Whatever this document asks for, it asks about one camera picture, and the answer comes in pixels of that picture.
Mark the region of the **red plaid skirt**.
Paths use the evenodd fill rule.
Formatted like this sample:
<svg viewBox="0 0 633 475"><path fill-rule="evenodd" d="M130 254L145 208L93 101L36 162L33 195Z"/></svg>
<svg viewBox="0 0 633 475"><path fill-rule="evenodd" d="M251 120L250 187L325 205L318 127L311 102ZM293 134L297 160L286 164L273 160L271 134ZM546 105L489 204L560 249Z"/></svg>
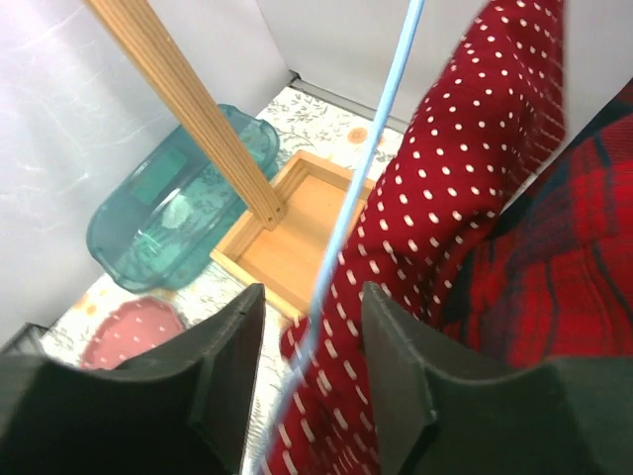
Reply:
<svg viewBox="0 0 633 475"><path fill-rule="evenodd" d="M514 367L632 352L632 89L623 87L465 258L441 330Z"/></svg>

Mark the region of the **blue wire hanger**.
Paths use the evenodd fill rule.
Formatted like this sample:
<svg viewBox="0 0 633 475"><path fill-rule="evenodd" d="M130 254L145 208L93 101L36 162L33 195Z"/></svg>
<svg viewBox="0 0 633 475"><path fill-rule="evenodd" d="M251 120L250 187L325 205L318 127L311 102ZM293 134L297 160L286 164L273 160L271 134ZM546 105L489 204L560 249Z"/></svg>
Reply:
<svg viewBox="0 0 633 475"><path fill-rule="evenodd" d="M241 472L243 474L261 474L263 472L263 462L274 441L273 429L276 427L276 424L282 421L284 413L290 405L292 396L309 369L311 357L317 350L322 320L322 303L331 280L331 274L337 267L337 254L342 250L345 244L349 225L354 222L354 213L360 200L361 189L367 178L375 151L390 117L395 98L400 88L424 4L424 0L410 0L408 2L407 14L401 29L391 68L372 121L363 158L353 173L351 184L349 185L340 213L327 243L323 262L317 273L316 284L309 305L306 332L299 343L299 348L294 352L293 358L291 359L290 370L280 385L279 395L275 402L274 413L271 417L270 424L265 432L256 438L258 450L249 459L245 458L242 461Z"/></svg>

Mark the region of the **red polka dot cloth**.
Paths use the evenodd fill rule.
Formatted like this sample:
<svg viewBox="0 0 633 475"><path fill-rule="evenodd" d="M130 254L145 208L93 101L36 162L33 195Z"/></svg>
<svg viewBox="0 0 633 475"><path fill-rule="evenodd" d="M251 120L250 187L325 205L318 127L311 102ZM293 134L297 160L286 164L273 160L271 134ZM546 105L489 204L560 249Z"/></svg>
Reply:
<svg viewBox="0 0 633 475"><path fill-rule="evenodd" d="M564 139L564 17L561 1L492 1L461 37L337 256L263 473L378 472L363 287L439 322L461 260Z"/></svg>

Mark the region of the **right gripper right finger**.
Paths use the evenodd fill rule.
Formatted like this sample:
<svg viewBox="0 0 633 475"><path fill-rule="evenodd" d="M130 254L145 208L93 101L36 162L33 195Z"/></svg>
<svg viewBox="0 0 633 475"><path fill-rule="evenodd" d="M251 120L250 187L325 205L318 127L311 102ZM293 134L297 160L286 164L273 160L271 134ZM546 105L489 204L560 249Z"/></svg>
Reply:
<svg viewBox="0 0 633 475"><path fill-rule="evenodd" d="M376 284L362 333L385 474L628 474L632 361L510 369L417 321Z"/></svg>

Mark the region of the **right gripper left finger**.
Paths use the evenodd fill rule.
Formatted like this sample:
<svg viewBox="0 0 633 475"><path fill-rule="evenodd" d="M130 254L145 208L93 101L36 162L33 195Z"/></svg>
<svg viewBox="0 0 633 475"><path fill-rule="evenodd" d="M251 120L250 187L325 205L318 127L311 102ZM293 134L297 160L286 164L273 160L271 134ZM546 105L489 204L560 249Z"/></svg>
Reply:
<svg viewBox="0 0 633 475"><path fill-rule="evenodd" d="M1 359L5 474L235 474L265 317L253 284L215 315L112 370Z"/></svg>

